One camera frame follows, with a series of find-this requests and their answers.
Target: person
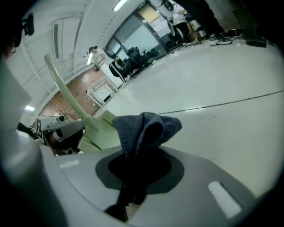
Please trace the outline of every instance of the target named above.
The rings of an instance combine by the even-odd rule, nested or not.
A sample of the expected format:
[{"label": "person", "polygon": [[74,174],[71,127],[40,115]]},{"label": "person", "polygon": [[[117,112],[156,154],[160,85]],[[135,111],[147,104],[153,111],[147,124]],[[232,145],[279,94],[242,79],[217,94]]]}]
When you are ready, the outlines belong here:
[{"label": "person", "polygon": [[122,82],[124,82],[124,80],[122,79],[123,76],[121,75],[121,73],[117,70],[117,68],[119,68],[119,66],[117,65],[116,62],[114,62],[115,60],[112,59],[111,57],[109,57],[104,50],[98,48],[98,46],[95,47],[90,47],[89,48],[89,54],[92,54],[91,57],[91,61],[90,63],[93,63],[94,61],[96,61],[102,72],[110,79],[112,80],[112,76],[118,77],[121,79]]},{"label": "person", "polygon": [[190,39],[187,36],[189,34],[189,29],[187,26],[188,22],[185,16],[186,10],[178,4],[174,4],[173,26],[181,30],[184,39],[183,41],[186,44],[190,43]]},{"label": "person", "polygon": [[96,61],[99,65],[110,65],[113,62],[113,59],[111,59],[102,49],[98,48],[98,46],[90,47],[89,54],[90,53],[92,53],[91,63]]},{"label": "person", "polygon": [[174,1],[189,12],[201,25],[202,29],[210,36],[211,46],[231,44],[235,39],[224,32],[205,0]]}]

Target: gray towel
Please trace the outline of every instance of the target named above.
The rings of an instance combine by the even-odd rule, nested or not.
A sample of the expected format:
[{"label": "gray towel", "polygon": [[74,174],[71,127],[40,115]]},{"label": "gray towel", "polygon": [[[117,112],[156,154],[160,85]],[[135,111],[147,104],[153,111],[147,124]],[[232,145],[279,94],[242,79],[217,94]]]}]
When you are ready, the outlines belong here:
[{"label": "gray towel", "polygon": [[167,142],[182,128],[177,118],[149,112],[117,117],[112,122],[126,157],[134,159]]}]

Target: sneaker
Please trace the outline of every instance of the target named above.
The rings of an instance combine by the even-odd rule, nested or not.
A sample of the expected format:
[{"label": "sneaker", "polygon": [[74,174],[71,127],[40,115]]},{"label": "sneaker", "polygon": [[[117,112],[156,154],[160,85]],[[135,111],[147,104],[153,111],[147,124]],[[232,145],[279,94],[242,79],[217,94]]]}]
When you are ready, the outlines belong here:
[{"label": "sneaker", "polygon": [[228,35],[226,32],[223,32],[222,34],[220,34],[222,37],[226,38],[226,39],[230,39],[232,41],[234,41],[236,38],[234,36],[230,36]]},{"label": "sneaker", "polygon": [[227,45],[231,43],[232,43],[231,39],[224,38],[220,35],[215,35],[214,37],[210,37],[210,46]]},{"label": "sneaker", "polygon": [[189,45],[192,45],[192,43],[183,43],[182,45],[183,46],[189,46]]},{"label": "sneaker", "polygon": [[130,81],[130,78],[131,78],[131,76],[128,75],[127,78],[126,78],[126,81],[129,82],[129,81]]}]

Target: white panel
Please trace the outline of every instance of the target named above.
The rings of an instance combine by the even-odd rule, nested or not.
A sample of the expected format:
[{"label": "white panel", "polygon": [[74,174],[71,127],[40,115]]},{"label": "white panel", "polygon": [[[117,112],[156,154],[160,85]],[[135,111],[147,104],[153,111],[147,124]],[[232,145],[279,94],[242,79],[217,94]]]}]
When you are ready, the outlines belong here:
[{"label": "white panel", "polygon": [[241,213],[242,209],[239,203],[229,194],[220,182],[213,181],[207,187],[219,205],[219,208],[228,219]]},{"label": "white panel", "polygon": [[40,77],[51,91],[56,88],[55,82],[48,68],[45,68],[43,72],[40,73]]},{"label": "white panel", "polygon": [[23,85],[33,74],[21,48],[17,48],[16,53],[8,58],[7,65],[20,85]]},{"label": "white panel", "polygon": [[73,54],[74,52],[75,36],[79,21],[79,18],[70,18],[64,20],[62,41],[63,59],[67,59],[69,55]]},{"label": "white panel", "polygon": [[101,100],[105,100],[110,95],[110,92],[109,92],[109,90],[107,88],[101,87],[99,90],[96,91],[96,95]]},{"label": "white panel", "polygon": [[0,60],[0,75],[0,128],[15,130],[31,97],[11,74],[4,58]]},{"label": "white panel", "polygon": [[37,78],[33,77],[24,86],[24,89],[31,96],[29,106],[38,107],[41,102],[49,96],[49,93],[42,87]]},{"label": "white panel", "polygon": [[43,57],[50,54],[55,59],[55,52],[53,47],[53,32],[42,36],[27,46],[28,54],[32,60],[35,69],[38,70],[45,65]]},{"label": "white panel", "polygon": [[123,45],[127,49],[138,47],[140,54],[142,55],[143,51],[150,51],[154,47],[158,46],[159,42],[145,26],[141,26],[125,41]]},{"label": "white panel", "polygon": [[59,67],[61,67],[61,68],[63,68],[63,70],[65,70],[65,75],[67,76],[74,69],[74,60],[71,56],[69,59],[67,59],[64,62],[65,62],[65,66],[64,66],[64,64],[61,64],[61,66],[59,66]]}]

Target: ceiling light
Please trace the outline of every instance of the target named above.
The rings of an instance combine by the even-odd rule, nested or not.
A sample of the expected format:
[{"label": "ceiling light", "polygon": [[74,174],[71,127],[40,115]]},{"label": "ceiling light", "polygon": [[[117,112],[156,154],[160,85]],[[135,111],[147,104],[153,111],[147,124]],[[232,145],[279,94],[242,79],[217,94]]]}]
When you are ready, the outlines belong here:
[{"label": "ceiling light", "polygon": [[91,63],[92,56],[93,56],[93,53],[90,53],[89,57],[88,57],[87,65],[89,65]]},{"label": "ceiling light", "polygon": [[118,4],[114,7],[114,11],[117,12],[128,0],[120,0]]},{"label": "ceiling light", "polygon": [[29,111],[34,111],[35,108],[31,107],[31,106],[26,106],[26,110],[29,110]]}]

